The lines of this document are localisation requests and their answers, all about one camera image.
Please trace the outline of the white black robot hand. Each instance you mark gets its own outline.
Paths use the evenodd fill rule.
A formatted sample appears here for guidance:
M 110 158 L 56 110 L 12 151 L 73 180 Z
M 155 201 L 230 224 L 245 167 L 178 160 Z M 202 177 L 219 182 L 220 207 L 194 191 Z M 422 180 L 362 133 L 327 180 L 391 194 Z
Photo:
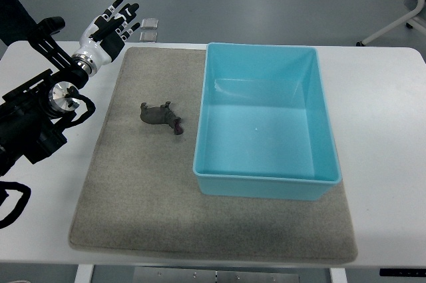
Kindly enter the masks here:
M 86 28 L 72 59 L 86 66 L 90 75 L 113 62 L 129 37 L 140 27 L 140 23 L 133 22 L 138 9 L 137 3 L 114 1 Z

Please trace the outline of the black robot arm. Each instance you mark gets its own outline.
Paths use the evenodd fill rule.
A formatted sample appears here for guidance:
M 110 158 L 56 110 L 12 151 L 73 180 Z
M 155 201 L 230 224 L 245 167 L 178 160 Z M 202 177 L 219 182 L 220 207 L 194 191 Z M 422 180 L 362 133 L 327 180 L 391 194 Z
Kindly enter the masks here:
M 3 95 L 2 175 L 22 156 L 33 164 L 51 156 L 66 143 L 64 130 L 95 112 L 95 104 L 79 93 L 88 74 L 52 38 L 64 26 L 62 17 L 36 23 L 19 0 L 1 0 L 2 42 L 25 40 L 58 70 L 47 69 Z

